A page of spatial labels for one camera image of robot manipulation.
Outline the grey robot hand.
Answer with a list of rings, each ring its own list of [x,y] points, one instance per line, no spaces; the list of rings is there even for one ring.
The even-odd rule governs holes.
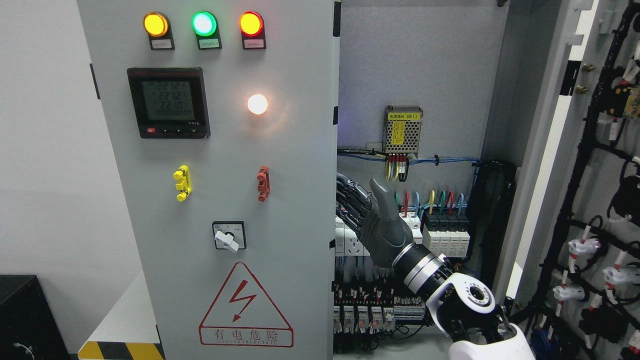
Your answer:
[[[393,192],[384,180],[371,178],[371,192],[348,176],[336,174],[336,215],[382,268],[407,273],[417,260],[403,252],[413,246],[413,234],[400,218]]]

